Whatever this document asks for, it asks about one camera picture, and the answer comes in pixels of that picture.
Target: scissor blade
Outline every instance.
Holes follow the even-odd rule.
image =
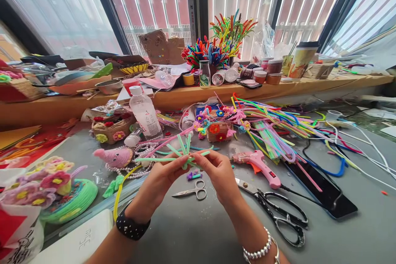
[[[172,197],[180,197],[180,196],[185,196],[185,195],[187,195],[188,193],[190,193],[190,191],[182,191],[182,192],[179,192],[179,193],[173,194],[173,195],[172,195]]]
[[[245,191],[249,192],[252,195],[258,192],[258,189],[255,186],[252,186],[251,184],[248,184],[247,182],[241,179],[235,178],[235,181],[238,184],[238,187],[244,189]]]

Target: green yarn basket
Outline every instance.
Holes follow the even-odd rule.
[[[75,179],[74,185],[82,183],[81,190],[71,200],[51,212],[52,206],[43,210],[40,214],[40,220],[50,224],[64,224],[82,214],[94,201],[98,194],[98,187],[88,179]]]

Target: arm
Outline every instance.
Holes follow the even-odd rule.
[[[135,199],[126,208],[125,215],[138,224],[147,224],[173,182],[190,170],[190,166],[182,169],[188,157],[177,158],[173,153],[165,158],[176,160],[155,163]],[[131,257],[136,245],[137,241],[126,238],[114,226],[86,264],[123,264]]]
[[[243,199],[235,182],[234,172],[229,159],[215,151],[210,151],[210,154],[205,157],[195,153],[193,157],[212,181],[217,197],[230,217],[241,245],[248,252],[261,250],[268,241],[267,232],[253,210]],[[276,245],[272,243],[269,252],[264,257],[250,260],[250,262],[274,264],[276,253]],[[289,263],[281,251],[279,251],[279,258],[282,264]]]

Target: colorful pipe cleaner bouquet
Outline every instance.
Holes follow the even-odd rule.
[[[72,180],[84,169],[80,167],[71,174],[67,173],[73,166],[74,163],[58,156],[44,160],[6,188],[1,202],[48,208],[57,198],[64,199],[71,192]]]
[[[211,22],[214,31],[213,41],[209,42],[204,36],[204,42],[200,38],[197,39],[195,46],[188,45],[181,53],[182,58],[191,65],[191,69],[199,68],[199,61],[208,60],[209,63],[217,68],[224,68],[229,64],[229,58],[240,58],[239,48],[242,40],[253,32],[257,22],[253,19],[246,20],[241,23],[242,15],[236,19],[239,9],[235,15],[224,18],[220,14],[220,20],[216,18],[217,24]]]

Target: wrist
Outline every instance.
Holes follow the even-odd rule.
[[[154,211],[155,209],[136,197],[125,209],[125,216],[134,220],[137,224],[147,224]]]

